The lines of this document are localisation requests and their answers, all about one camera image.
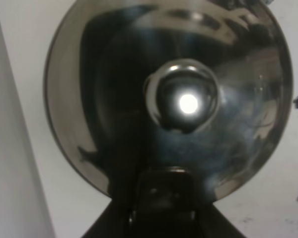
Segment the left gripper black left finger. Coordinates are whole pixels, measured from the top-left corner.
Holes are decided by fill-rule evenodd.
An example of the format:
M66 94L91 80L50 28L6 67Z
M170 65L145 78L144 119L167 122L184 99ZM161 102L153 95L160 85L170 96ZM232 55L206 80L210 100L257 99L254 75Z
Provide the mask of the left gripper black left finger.
M112 200L83 238L125 238L129 230L129 207Z

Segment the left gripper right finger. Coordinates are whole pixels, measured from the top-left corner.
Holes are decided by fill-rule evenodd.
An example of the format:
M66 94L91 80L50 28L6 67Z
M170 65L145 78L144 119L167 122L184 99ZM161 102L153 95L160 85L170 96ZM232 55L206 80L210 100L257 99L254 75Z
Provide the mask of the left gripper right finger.
M214 204L198 209L195 221L197 238L245 238Z

